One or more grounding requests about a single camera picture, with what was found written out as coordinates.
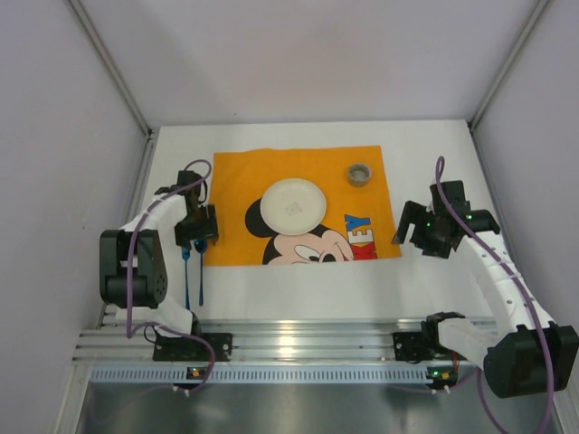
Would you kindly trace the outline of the blue metal spoon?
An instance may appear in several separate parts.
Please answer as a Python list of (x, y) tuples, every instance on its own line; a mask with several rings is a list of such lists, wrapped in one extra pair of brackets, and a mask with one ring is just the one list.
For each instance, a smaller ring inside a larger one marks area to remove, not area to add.
[(194, 242), (195, 251), (199, 255), (199, 291), (198, 291), (198, 305), (204, 305), (204, 254), (208, 248), (207, 240), (196, 240)]

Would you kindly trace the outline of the blue metal fork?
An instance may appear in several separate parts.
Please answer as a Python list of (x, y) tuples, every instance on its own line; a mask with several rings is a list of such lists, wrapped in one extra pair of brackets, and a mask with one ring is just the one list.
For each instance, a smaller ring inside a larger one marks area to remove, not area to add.
[(188, 261), (190, 259), (190, 250), (182, 248), (182, 260), (184, 262), (184, 288), (185, 288), (185, 308), (190, 309), (189, 301), (189, 277), (188, 277)]

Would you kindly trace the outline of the orange cartoon mouse placemat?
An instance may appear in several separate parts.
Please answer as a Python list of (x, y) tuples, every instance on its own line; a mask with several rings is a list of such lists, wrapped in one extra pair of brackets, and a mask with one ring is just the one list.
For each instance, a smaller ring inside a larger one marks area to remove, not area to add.
[[(348, 182), (354, 163), (372, 170), (365, 187)], [(274, 232), (260, 214), (263, 194), (286, 178), (312, 182), (327, 200), (322, 223), (298, 236)], [(207, 266), (321, 264), (401, 254), (392, 244), (395, 224), (379, 146), (217, 153), (210, 201), (220, 235), (205, 254)]]

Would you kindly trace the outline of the small grey ceramic cup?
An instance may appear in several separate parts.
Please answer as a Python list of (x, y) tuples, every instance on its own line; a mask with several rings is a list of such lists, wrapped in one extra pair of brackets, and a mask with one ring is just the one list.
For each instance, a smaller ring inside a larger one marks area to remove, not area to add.
[(369, 184), (372, 176), (371, 168), (363, 163), (354, 163), (347, 169), (347, 179), (350, 185), (362, 188)]

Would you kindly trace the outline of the cream round plate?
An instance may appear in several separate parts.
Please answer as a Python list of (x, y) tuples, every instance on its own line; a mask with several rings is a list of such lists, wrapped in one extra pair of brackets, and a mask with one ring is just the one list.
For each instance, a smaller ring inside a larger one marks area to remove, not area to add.
[(302, 178), (286, 178), (263, 194), (260, 214), (264, 223), (280, 235), (298, 236), (318, 227), (327, 211), (321, 189)]

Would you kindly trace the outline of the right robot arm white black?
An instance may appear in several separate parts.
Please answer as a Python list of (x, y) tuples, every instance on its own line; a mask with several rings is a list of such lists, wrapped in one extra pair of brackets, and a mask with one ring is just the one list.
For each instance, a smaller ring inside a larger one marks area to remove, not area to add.
[(433, 184), (430, 191), (430, 204), (404, 204), (393, 242), (409, 241), (428, 257), (461, 257), (489, 305), (497, 332), (482, 330), (463, 314), (439, 312), (421, 322), (423, 345), (474, 363), (499, 398), (564, 390), (578, 353), (577, 332), (558, 325), (532, 296), (494, 216), (471, 208), (461, 181)]

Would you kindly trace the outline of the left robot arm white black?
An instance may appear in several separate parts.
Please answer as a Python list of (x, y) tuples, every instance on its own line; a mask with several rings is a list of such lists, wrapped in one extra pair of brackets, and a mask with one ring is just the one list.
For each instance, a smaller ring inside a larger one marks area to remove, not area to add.
[(188, 301), (175, 295), (184, 268), (169, 266), (166, 254), (203, 254), (219, 239), (215, 207), (204, 202), (206, 179), (179, 171), (131, 222), (100, 235), (100, 297), (125, 313), (129, 338), (147, 326), (169, 336), (202, 334)]

